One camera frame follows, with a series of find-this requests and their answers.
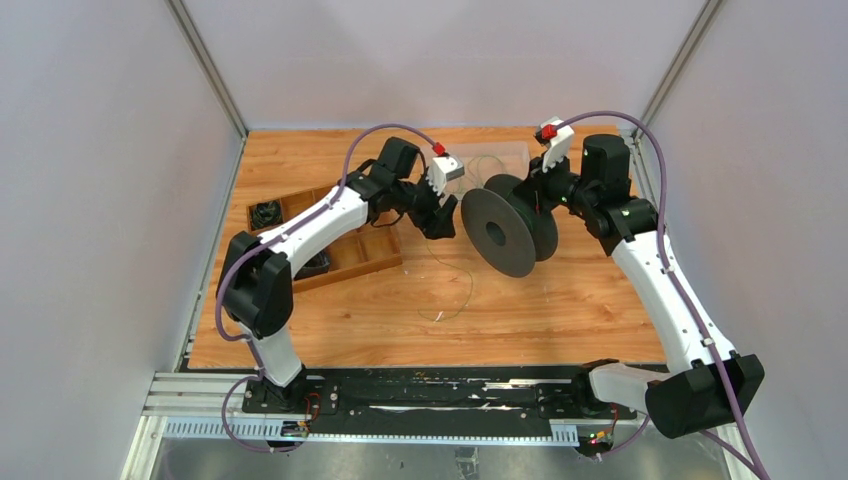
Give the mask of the dark grey spool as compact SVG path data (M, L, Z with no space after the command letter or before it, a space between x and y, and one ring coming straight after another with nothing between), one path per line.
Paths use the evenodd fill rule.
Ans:
M475 250L495 270L513 278L528 276L559 244L553 215L536 211L515 193L521 183L516 176L496 174L460 201L462 223Z

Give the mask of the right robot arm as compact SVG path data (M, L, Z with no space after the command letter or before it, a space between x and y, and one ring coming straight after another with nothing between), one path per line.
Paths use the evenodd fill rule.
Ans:
M742 424L765 377L754 354L741 355L709 318L672 262L671 242L657 209L631 192L630 150L611 134L586 137L581 168L570 169L573 137L539 136L543 153L533 159L517 196L533 219L557 206L580 218L605 254L625 274L660 339L667 373L614 360L584 367L571 390L574 408L595 417L611 403L650 417L668 438L726 424Z

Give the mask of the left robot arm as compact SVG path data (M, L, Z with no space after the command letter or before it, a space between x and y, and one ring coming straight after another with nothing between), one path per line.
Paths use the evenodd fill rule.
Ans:
M259 235L241 232L228 246L215 296L221 337L248 344L258 377L271 384L268 400L283 413L298 411L306 386L303 364L287 326L294 310L294 279L306 263L344 235L374 224L394 211L427 239L452 238L457 198L447 184L463 176L464 165L438 142L418 181L410 179L423 152L389 138L375 159L364 161L322 198L284 224Z

